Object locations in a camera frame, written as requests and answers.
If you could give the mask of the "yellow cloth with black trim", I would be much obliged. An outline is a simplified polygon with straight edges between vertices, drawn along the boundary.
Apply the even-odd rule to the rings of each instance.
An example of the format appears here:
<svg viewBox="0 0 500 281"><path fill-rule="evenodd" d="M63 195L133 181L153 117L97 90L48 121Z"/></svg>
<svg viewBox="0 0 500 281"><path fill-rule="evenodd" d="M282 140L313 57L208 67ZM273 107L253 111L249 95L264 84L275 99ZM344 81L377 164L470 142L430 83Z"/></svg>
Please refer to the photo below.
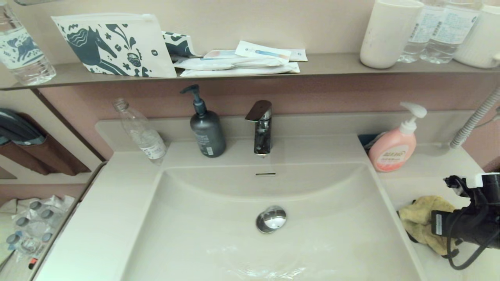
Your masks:
<svg viewBox="0 0 500 281"><path fill-rule="evenodd" d="M455 206L441 196L421 196L412 204L398 211L405 231L418 243L429 246L440 256L448 254L448 239L432 233L431 214L433 210L453 212Z"/></svg>

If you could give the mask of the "chrome faucet with lever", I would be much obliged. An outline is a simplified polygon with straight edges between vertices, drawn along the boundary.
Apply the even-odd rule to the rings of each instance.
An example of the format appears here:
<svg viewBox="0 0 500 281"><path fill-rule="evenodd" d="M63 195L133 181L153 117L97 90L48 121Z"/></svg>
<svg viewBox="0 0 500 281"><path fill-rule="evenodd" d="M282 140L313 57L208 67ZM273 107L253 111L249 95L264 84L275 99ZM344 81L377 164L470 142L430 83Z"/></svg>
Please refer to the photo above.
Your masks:
<svg viewBox="0 0 500 281"><path fill-rule="evenodd" d="M245 116L245 120L255 123L254 154L269 155L273 147L271 137L272 103L266 100L256 101Z"/></svg>

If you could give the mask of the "pink hand soap pump bottle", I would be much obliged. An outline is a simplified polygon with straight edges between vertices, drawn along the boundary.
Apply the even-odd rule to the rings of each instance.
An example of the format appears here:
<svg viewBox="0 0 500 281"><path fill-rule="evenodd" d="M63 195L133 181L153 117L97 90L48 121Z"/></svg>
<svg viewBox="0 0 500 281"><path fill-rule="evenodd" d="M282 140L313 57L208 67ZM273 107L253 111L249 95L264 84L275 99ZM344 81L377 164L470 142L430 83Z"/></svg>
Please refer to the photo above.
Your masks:
<svg viewBox="0 0 500 281"><path fill-rule="evenodd" d="M423 119L427 115L427 109L415 103L401 102L400 105L412 116L381 135L369 149L368 158L376 171L390 172L400 169L416 149L416 120Z"/></svg>

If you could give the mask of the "dark blue small object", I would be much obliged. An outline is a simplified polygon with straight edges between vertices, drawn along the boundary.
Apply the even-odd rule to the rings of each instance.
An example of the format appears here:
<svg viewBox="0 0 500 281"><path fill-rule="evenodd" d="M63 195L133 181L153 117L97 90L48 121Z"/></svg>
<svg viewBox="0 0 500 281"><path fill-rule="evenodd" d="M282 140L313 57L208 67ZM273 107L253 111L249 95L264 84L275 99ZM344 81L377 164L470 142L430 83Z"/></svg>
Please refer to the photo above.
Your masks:
<svg viewBox="0 0 500 281"><path fill-rule="evenodd" d="M383 136L383 133L380 133L378 135L358 135L358 139L364 148L364 151L366 153L369 152L369 150L372 148L372 146Z"/></svg>

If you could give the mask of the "ribbed white cup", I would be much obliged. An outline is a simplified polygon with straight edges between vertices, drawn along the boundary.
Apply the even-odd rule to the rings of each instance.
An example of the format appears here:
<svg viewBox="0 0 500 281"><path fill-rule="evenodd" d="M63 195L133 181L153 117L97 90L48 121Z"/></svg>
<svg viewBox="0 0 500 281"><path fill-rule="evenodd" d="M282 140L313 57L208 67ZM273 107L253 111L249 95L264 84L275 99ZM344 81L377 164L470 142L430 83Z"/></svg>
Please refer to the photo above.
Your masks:
<svg viewBox="0 0 500 281"><path fill-rule="evenodd" d="M479 69L500 66L500 0L482 0L480 15L454 60Z"/></svg>

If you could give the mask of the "white packet with blue stripe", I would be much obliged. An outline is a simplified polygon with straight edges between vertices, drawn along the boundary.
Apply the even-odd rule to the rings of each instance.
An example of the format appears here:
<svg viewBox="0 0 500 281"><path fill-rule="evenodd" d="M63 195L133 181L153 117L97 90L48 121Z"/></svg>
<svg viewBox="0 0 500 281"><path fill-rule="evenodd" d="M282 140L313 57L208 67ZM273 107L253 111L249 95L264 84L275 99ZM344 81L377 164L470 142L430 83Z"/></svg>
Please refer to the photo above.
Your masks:
<svg viewBox="0 0 500 281"><path fill-rule="evenodd" d="M272 58L279 62L288 63L291 57L291 51L260 46L247 41L240 41L236 47L235 54L241 57Z"/></svg>

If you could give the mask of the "dark grey pump bottle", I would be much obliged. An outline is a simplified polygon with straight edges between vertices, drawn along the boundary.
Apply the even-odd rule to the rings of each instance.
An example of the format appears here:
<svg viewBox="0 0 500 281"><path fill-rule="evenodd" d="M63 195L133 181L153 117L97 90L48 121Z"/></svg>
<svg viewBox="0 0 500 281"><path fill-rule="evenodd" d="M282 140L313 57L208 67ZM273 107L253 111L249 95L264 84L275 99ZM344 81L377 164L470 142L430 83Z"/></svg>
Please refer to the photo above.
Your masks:
<svg viewBox="0 0 500 281"><path fill-rule="evenodd" d="M195 114L190 119L190 127L201 153L208 158L217 158L226 150L226 140L219 116L207 109L205 101L200 97L199 85L190 85L180 91L193 95Z"/></svg>

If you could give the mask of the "long white wrapped packet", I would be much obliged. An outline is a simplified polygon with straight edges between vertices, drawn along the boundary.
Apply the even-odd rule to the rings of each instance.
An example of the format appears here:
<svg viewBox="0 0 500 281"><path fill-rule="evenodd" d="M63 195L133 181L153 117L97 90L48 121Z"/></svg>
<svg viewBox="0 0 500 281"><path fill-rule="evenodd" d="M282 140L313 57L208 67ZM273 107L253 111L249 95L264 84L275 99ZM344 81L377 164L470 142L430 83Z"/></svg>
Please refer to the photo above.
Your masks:
<svg viewBox="0 0 500 281"><path fill-rule="evenodd" d="M223 71L228 69L258 69L284 64L284 62L274 58L241 57L232 59L183 59L173 63L173 66L192 71Z"/></svg>

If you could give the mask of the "pale pink blue packet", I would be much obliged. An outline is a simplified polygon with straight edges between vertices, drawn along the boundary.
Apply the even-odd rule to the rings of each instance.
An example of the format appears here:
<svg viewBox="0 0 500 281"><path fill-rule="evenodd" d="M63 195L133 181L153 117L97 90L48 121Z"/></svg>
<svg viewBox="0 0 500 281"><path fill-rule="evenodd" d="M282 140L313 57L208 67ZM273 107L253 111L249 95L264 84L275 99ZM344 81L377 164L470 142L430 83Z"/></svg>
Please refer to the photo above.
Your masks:
<svg viewBox="0 0 500 281"><path fill-rule="evenodd" d="M237 59L236 50L211 50L203 56L203 59Z"/></svg>

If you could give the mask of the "empty clear plastic bottle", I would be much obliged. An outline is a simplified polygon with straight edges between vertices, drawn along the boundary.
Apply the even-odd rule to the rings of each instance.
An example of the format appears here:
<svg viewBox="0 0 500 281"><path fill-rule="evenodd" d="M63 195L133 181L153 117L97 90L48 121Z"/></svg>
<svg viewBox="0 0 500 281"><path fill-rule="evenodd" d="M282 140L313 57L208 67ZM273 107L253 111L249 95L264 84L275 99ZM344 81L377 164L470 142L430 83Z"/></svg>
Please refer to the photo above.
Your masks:
<svg viewBox="0 0 500 281"><path fill-rule="evenodd" d="M131 107L124 98L116 99L113 106L120 116L121 125L127 135L150 162L160 166L166 156L167 148L158 131L140 111Z"/></svg>

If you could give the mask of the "folded white blue print pouch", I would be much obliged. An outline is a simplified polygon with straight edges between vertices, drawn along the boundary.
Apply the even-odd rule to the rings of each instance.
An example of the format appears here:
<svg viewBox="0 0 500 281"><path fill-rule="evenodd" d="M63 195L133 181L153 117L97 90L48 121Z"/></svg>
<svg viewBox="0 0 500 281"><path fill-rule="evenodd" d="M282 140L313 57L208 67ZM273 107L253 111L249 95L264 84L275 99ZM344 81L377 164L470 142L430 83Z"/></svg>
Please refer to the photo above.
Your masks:
<svg viewBox="0 0 500 281"><path fill-rule="evenodd" d="M162 31L165 45L171 57L198 58L202 55L194 50L191 36L174 32Z"/></svg>

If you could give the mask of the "white pouch blue horse print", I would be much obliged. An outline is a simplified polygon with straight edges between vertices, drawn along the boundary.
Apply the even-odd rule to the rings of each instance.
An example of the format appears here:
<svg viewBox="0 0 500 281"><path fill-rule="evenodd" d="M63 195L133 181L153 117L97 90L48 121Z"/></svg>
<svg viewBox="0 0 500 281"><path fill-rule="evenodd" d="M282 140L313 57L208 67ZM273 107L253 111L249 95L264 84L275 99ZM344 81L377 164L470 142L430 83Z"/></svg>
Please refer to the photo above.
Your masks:
<svg viewBox="0 0 500 281"><path fill-rule="evenodd" d="M153 14L52 16L59 32L91 73L175 78L177 73Z"/></svg>

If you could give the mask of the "plastic-wrapped water bottle pack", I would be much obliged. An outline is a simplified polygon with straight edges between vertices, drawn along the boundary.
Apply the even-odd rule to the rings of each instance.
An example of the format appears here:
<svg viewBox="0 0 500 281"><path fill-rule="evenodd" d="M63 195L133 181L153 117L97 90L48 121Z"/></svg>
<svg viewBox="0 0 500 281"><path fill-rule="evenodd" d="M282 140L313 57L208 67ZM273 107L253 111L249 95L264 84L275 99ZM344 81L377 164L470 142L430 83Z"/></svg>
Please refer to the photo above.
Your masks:
<svg viewBox="0 0 500 281"><path fill-rule="evenodd" d="M39 259L65 215L75 202L72 196L47 199L12 199L0 206L0 265L15 251Z"/></svg>

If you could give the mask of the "grey wall shelf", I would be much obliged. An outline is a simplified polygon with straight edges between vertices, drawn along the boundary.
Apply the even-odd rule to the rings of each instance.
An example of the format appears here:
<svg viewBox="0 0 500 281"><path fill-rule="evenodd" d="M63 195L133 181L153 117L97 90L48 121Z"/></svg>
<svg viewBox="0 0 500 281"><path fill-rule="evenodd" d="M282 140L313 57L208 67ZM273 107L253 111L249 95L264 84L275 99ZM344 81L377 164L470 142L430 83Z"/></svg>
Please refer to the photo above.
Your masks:
<svg viewBox="0 0 500 281"><path fill-rule="evenodd" d="M410 64L398 62L389 69L373 69L363 65L357 53L322 53L308 55L307 62L299 62L300 73L270 75L216 75L201 76L200 80L231 79L272 79L272 78L310 78L315 76L339 75L411 75L411 74L479 74L500 75L500 66L493 69L479 69L456 62L432 64L418 61ZM47 87L68 87L108 82L159 82L164 78L143 78L139 76L106 75L89 72L82 64L68 63L55 66L56 77L41 85L22 85L17 81L0 81L0 91L21 89L40 89Z"/></svg>

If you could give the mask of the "brown wall holder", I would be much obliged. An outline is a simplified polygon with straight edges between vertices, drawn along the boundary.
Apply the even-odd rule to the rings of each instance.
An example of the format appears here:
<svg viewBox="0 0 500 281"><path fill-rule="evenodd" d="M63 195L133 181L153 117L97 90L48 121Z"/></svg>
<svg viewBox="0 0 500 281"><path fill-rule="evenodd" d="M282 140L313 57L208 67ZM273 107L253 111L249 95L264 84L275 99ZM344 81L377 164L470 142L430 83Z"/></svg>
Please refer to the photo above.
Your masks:
<svg viewBox="0 0 500 281"><path fill-rule="evenodd" d="M65 174L76 176L90 169L50 135L35 119L16 112L46 135L43 144L21 146L0 135L0 155L41 175Z"/></svg>

